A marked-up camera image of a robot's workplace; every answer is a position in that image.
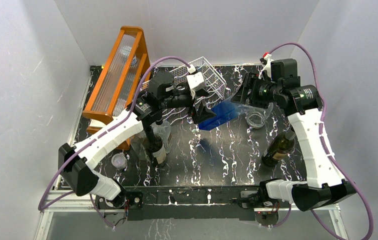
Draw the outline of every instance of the small glass jar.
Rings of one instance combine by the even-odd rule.
[[[270,102],[267,109],[252,107],[246,112],[246,122],[249,126],[260,129],[265,125],[265,122],[270,117],[273,111],[273,103]]]

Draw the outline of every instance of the bottle label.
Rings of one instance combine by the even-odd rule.
[[[287,153],[279,153],[279,152],[276,152],[273,156],[273,158],[275,160],[281,160],[283,159],[285,156],[287,156]]]
[[[165,157],[167,156],[167,154],[165,153],[164,144],[162,144],[162,147],[159,151],[153,152],[152,155],[156,158],[158,164],[163,163],[165,161]]]

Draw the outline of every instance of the orange wooden frame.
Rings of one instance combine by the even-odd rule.
[[[108,73],[109,67],[112,64],[112,61],[115,57],[115,54],[117,53],[118,47],[119,47],[121,40],[122,40],[124,35],[133,36],[135,38],[135,41],[133,43],[133,46],[131,48],[129,56],[127,57],[127,61],[124,65],[123,71],[120,74],[119,81],[118,81],[118,84],[115,88],[112,99],[109,103],[105,102],[105,101],[107,101],[106,99],[103,100],[104,101],[103,104],[108,104],[108,108],[107,108],[106,112],[105,111],[103,111],[103,112],[102,111],[98,111],[98,112],[93,111],[92,108],[93,108],[93,105],[95,103],[95,100],[96,100],[96,98],[99,94],[99,91],[100,91],[102,84],[105,80],[105,77]],[[117,40],[115,41],[115,44],[112,47],[111,53],[109,54],[109,57],[106,61],[106,64],[105,64],[105,66],[104,66],[104,68],[103,68],[103,70],[102,70],[102,72],[99,76],[99,79],[98,79],[98,81],[97,81],[97,83],[96,83],[96,85],[93,89],[92,94],[90,95],[89,101],[87,102],[87,105],[83,110],[82,115],[85,118],[98,120],[98,121],[104,123],[105,125],[112,122],[112,120],[113,120],[112,114],[113,114],[115,105],[117,103],[117,100],[118,100],[118,97],[120,95],[122,86],[123,86],[124,81],[126,79],[126,76],[128,74],[128,70],[130,69],[131,61],[136,55],[141,56],[141,57],[140,57],[139,66],[138,66],[137,71],[136,71],[136,76],[135,76],[133,84],[131,86],[130,93],[128,94],[126,105],[131,103],[131,100],[133,99],[134,93],[135,93],[136,88],[137,88],[138,81],[139,81],[141,75],[144,74],[146,72],[146,70],[150,67],[150,63],[149,63],[149,56],[148,56],[148,51],[147,51],[147,47],[146,47],[146,41],[145,41],[143,29],[140,28],[140,27],[136,27],[136,26],[122,26],[120,33],[118,34]],[[100,130],[100,128],[92,127],[92,126],[87,128],[87,132],[90,133],[90,134],[93,134],[93,133],[97,132],[98,130]],[[120,144],[118,146],[118,149],[129,150],[130,149],[130,139],[127,139],[122,144]]]

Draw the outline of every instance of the clear plastic cup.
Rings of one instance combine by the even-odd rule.
[[[260,129],[265,125],[265,122],[270,117],[272,111],[272,102],[268,105],[267,109],[252,107],[250,110],[246,112],[246,122],[249,126],[255,129]]]
[[[122,170],[127,167],[127,158],[122,153],[117,153],[112,156],[111,163],[118,170]]]

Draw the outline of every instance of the wine bottle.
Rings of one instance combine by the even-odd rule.
[[[295,147],[295,136],[292,129],[279,133],[262,155],[262,162],[270,167],[276,166]]]
[[[164,142],[165,152],[170,153],[172,142],[171,142],[171,124],[167,120],[159,120],[152,124],[153,132],[158,134],[162,141]]]
[[[162,167],[165,165],[165,153],[164,143],[162,138],[153,132],[151,126],[145,129],[146,138],[143,140],[143,146],[146,149],[149,159],[153,166]]]

